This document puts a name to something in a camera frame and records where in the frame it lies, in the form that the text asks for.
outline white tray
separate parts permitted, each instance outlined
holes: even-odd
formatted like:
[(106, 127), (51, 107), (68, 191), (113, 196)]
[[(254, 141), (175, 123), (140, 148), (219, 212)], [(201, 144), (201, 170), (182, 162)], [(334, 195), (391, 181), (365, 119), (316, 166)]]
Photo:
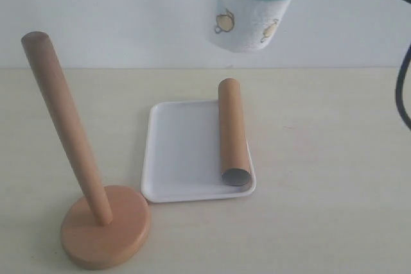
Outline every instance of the white tray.
[(151, 202), (242, 197), (256, 188), (250, 151), (251, 181), (225, 185), (220, 173), (218, 101), (167, 102), (150, 111), (141, 192)]

